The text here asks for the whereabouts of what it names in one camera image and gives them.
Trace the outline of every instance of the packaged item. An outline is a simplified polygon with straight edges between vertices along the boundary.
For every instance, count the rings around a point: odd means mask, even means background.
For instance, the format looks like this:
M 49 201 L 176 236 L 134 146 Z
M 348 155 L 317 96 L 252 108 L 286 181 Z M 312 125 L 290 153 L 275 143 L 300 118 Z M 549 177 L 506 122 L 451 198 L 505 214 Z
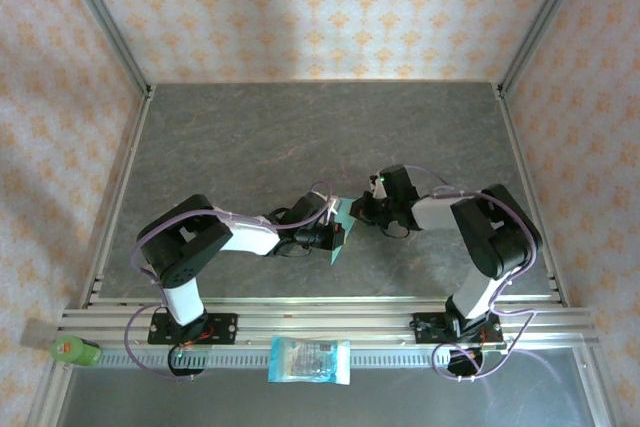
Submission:
M 348 340 L 297 340 L 274 337 L 269 382 L 327 382 L 349 385 Z

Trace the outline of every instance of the gray marble tabletop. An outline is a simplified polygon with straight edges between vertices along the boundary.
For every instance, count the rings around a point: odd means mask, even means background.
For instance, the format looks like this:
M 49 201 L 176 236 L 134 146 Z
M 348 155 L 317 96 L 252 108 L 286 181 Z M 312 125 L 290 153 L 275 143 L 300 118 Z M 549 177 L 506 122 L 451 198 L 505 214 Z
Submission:
M 500 182 L 526 206 L 489 84 L 159 85 L 100 295 L 156 295 L 129 266 L 129 253 L 140 229 L 192 194 L 255 216 L 292 206 L 316 180 L 357 198 L 370 174 L 397 163 L 428 166 L 464 188 Z M 421 194 L 436 185 L 411 175 Z M 459 233 L 395 240 L 356 223 L 333 265 L 323 251 L 303 259 L 223 252 L 198 283 L 206 297 L 433 297 L 452 293 L 472 265 Z M 549 293 L 542 260 L 507 293 Z

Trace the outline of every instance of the patterned wallpaper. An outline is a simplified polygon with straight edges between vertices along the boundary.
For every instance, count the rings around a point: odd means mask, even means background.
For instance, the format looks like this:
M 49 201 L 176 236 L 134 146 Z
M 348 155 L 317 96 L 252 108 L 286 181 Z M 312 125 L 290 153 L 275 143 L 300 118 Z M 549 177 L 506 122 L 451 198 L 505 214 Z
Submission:
M 542 0 L 106 0 L 146 78 L 499 81 Z
M 571 300 L 640 419 L 640 0 L 565 0 L 509 99 Z
M 0 15 L 0 424 L 17 426 L 49 357 L 30 346 L 86 278 L 140 97 L 83 0 L 0 0 Z

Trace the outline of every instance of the gray table surface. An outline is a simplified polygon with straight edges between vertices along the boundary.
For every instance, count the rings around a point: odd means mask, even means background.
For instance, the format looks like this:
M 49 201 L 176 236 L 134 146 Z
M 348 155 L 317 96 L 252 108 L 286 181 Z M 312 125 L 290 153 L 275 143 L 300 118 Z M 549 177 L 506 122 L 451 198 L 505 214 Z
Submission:
M 428 166 L 465 188 L 500 182 L 526 206 L 489 84 L 159 85 L 100 295 L 156 295 L 130 268 L 130 250 L 145 225 L 192 194 L 255 216 L 292 206 L 320 179 L 357 198 L 369 175 L 397 163 Z M 412 179 L 421 194 L 436 185 L 420 172 Z M 454 231 L 394 240 L 356 224 L 334 265 L 322 251 L 304 259 L 223 252 L 198 284 L 206 297 L 435 297 L 455 291 L 472 265 Z M 539 261 L 507 293 L 547 294 L 546 278 Z
M 352 369 L 351 385 L 269 384 L 266 370 L 217 370 L 194 383 L 137 369 L 74 369 L 60 427 L 589 427 L 570 350 L 516 352 L 487 379 L 431 369 Z

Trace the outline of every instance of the green object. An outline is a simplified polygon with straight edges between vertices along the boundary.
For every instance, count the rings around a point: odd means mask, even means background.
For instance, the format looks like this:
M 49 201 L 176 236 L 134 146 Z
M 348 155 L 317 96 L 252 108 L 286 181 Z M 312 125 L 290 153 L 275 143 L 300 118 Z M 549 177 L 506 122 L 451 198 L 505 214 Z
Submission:
M 353 228 L 353 224 L 356 222 L 356 219 L 349 215 L 349 211 L 351 210 L 351 204 L 353 204 L 354 199 L 343 199 L 341 197 L 340 200 L 341 200 L 340 207 L 338 207 L 338 212 L 336 214 L 334 221 L 342 224 L 342 228 L 344 229 L 344 241 L 346 243 L 347 237 L 349 236 L 349 232 L 351 232 L 351 229 Z M 333 265 L 333 263 L 338 258 L 338 254 L 342 250 L 342 247 L 343 245 L 341 245 L 331 253 L 331 265 Z
M 51 346 L 51 355 L 60 362 L 76 365 L 93 365 L 100 358 L 100 346 L 75 335 L 58 337 Z

